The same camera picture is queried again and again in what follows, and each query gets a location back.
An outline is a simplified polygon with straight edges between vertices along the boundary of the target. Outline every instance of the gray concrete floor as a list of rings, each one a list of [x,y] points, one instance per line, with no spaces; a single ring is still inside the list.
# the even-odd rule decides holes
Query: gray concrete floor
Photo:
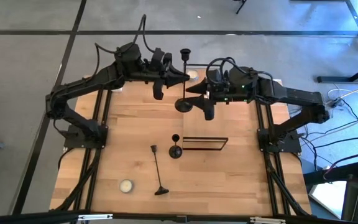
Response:
[[[358,0],[354,0],[358,12]],[[0,29],[68,29],[75,20],[80,0],[12,2],[0,0]],[[344,2],[290,2],[248,0],[239,15],[238,2],[222,0],[94,0],[88,1],[81,30],[134,30],[143,13],[152,30],[357,30]],[[90,74],[96,63],[94,42],[114,49],[133,36],[77,36],[63,82]],[[24,164],[44,111],[44,96],[59,69],[68,36],[0,36],[0,215],[9,213]],[[358,71],[358,38],[277,37],[216,35],[150,35],[151,47],[173,53],[181,68],[179,50],[192,50],[191,62],[208,63],[231,56],[239,65],[265,70],[291,88],[320,91],[325,96],[332,84],[316,83],[319,75],[353,75]],[[143,57],[150,58],[143,43]],[[101,67],[112,57],[101,54]],[[339,85],[354,90],[358,85]],[[358,114],[358,95],[346,98]],[[324,131],[354,118],[348,110],[335,110],[324,124],[308,125],[310,132]],[[333,139],[358,136],[358,125],[332,135]],[[330,142],[316,141],[316,145]],[[57,175],[63,138],[48,129],[24,212],[47,211]],[[319,150],[330,161],[358,153],[358,141]],[[313,161],[309,149],[302,158]],[[319,159],[318,165],[328,163]]]

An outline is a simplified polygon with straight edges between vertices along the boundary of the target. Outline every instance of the wooden tabletop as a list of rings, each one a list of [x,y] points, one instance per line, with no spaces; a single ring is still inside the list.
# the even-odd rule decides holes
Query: wooden tabletop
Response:
[[[204,70],[198,71],[202,77]],[[185,114],[176,111],[173,104],[182,97],[182,85],[163,92],[163,100],[157,101],[153,99],[152,85],[132,82],[126,83],[122,92],[113,93],[107,123],[110,128],[108,140],[101,154],[91,210],[271,215],[265,165],[257,142],[256,129],[259,126],[255,103],[218,103],[215,119],[205,121],[198,108]],[[79,97],[75,110],[91,118],[95,99],[96,93]],[[276,124],[289,118],[284,104],[272,105],[272,111]],[[180,137],[228,137],[229,141],[222,151],[184,151],[181,158],[172,159],[168,149],[173,145],[173,134]],[[158,189],[158,177],[150,149],[153,144],[157,145],[162,185],[170,190],[165,195],[154,195]],[[76,185],[84,151],[74,149],[62,160],[50,208],[59,206]],[[281,154],[281,157],[286,186],[303,209],[310,212],[299,160],[292,154]],[[119,190],[119,183],[124,179],[134,183],[129,194]],[[278,208],[282,212],[277,186],[276,193]]]

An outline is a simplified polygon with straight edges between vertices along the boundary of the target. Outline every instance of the wooden table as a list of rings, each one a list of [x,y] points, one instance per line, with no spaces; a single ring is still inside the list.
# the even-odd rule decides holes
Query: wooden table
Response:
[[[173,104],[182,96],[182,91],[182,85],[165,89],[163,100],[157,101],[153,99],[152,85],[132,82],[126,83],[122,92],[113,93],[108,116],[108,142],[101,154],[91,210],[271,215],[265,165],[257,142],[255,103],[218,104],[215,119],[204,121],[198,108],[185,114],[175,110]],[[90,118],[95,98],[96,92],[79,97],[75,110]],[[272,111],[277,124],[289,118],[284,104],[272,105]],[[181,137],[184,134],[213,135],[228,137],[229,141],[222,151],[185,151],[181,158],[172,159],[168,155],[168,149],[173,145],[172,134]],[[154,195],[158,189],[158,178],[150,150],[153,144],[158,147],[162,185],[170,190],[160,196]],[[59,206],[76,185],[84,151],[74,149],[62,160],[50,208]],[[282,166],[288,189],[303,209],[310,213],[299,160],[294,155],[282,154]],[[123,179],[134,182],[134,189],[129,194],[119,190]],[[84,207],[86,193],[87,186],[81,208]],[[279,211],[282,212],[277,186],[276,196]]]

